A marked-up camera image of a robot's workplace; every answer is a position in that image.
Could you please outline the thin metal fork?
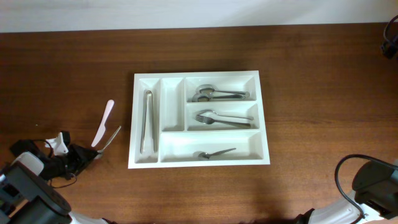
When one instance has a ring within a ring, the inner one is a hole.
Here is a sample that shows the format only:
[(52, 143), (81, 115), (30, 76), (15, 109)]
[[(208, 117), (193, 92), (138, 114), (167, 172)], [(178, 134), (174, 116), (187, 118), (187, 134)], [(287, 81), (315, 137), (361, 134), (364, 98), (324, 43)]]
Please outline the thin metal fork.
[(205, 110), (197, 111), (197, 112), (195, 113), (195, 115), (202, 115), (202, 114), (205, 114), (205, 113), (213, 113), (213, 114), (215, 114), (215, 115), (217, 115), (217, 116), (222, 116), (222, 117), (238, 118), (238, 119), (246, 119), (246, 120), (254, 121), (254, 118), (251, 117), (251, 116), (249, 116), (249, 117), (242, 117), (242, 116), (223, 115), (223, 114), (219, 114), (219, 113), (217, 113), (216, 111), (211, 110), (211, 109), (205, 109)]

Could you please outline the small metal teaspoon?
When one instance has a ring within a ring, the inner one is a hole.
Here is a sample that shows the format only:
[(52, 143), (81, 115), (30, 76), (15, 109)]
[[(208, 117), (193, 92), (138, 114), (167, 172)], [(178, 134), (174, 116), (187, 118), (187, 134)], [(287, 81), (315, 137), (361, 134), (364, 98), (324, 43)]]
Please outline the small metal teaspoon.
[(225, 150), (217, 151), (217, 152), (214, 152), (214, 153), (211, 153), (211, 154), (207, 153), (207, 152), (201, 152), (201, 153), (199, 153), (199, 155), (197, 155), (197, 158), (199, 160), (206, 161), (206, 160), (210, 160), (211, 157), (219, 156), (219, 155), (222, 155), (222, 154), (225, 154), (227, 152), (234, 151), (234, 150), (236, 150), (236, 148), (225, 149)]

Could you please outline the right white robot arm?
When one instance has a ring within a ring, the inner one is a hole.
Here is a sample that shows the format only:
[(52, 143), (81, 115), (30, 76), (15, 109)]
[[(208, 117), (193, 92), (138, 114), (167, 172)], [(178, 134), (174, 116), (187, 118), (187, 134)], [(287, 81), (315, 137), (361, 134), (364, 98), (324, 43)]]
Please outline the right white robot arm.
[[(356, 173), (346, 194), (338, 174), (348, 159), (367, 160)], [(301, 224), (367, 223), (397, 217), (397, 161), (393, 164), (363, 154), (349, 154), (335, 168), (336, 187), (342, 198), (320, 209), (310, 209), (293, 222)]]

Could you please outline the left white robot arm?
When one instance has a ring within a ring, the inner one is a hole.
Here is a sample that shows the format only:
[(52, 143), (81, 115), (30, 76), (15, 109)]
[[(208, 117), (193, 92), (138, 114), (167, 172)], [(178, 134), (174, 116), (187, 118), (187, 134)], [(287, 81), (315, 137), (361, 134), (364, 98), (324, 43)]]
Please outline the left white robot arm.
[(56, 156), (53, 147), (47, 156), (34, 140), (23, 139), (11, 152), (17, 158), (1, 169), (1, 223), (111, 223), (72, 212), (50, 183), (56, 177), (76, 179), (97, 151), (72, 144), (64, 156)]

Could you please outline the thick handled metal fork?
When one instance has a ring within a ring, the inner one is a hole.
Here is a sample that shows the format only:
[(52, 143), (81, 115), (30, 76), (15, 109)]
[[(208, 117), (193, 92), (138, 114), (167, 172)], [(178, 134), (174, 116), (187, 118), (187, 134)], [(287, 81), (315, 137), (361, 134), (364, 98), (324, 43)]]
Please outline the thick handled metal fork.
[(230, 126), (234, 126), (237, 128), (243, 128), (243, 129), (250, 129), (251, 125), (249, 123), (237, 123), (237, 122), (232, 122), (232, 121), (222, 121), (222, 120), (216, 120), (210, 117), (202, 116), (202, 115), (196, 115), (195, 120), (199, 121), (204, 124), (213, 124), (213, 123), (221, 123), (221, 124), (227, 124)]

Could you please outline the large metal spoon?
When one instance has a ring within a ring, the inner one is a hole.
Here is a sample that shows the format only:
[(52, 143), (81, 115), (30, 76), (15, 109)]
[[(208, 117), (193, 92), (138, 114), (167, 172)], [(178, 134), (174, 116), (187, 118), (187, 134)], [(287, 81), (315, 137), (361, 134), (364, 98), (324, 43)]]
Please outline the large metal spoon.
[(221, 95), (215, 96), (206, 93), (197, 93), (192, 97), (192, 102), (208, 102), (208, 101), (231, 101), (231, 100), (245, 100), (243, 95)]
[(200, 86), (197, 87), (196, 91), (199, 92), (199, 93), (206, 93), (206, 94), (210, 94), (210, 93), (213, 93), (213, 92), (229, 93), (229, 94), (241, 95), (241, 96), (243, 96), (245, 98), (250, 96), (250, 92), (248, 92), (248, 91), (219, 90), (217, 87), (215, 87), (214, 85), (210, 85), (210, 84), (200, 85)]

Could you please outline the metal serving tongs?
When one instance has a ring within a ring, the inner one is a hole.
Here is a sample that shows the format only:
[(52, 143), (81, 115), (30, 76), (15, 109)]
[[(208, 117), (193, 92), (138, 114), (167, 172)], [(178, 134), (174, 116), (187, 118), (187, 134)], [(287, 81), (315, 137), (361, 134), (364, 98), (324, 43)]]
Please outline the metal serving tongs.
[(144, 141), (146, 138), (146, 126), (147, 118), (150, 122), (150, 131), (152, 136), (152, 148), (153, 152), (157, 153), (157, 143), (156, 143), (156, 131), (155, 131), (155, 114), (154, 114), (154, 94), (150, 90), (144, 91), (144, 102), (143, 102), (143, 112), (142, 112), (142, 128), (141, 128), (141, 143), (139, 152), (142, 154), (144, 152)]

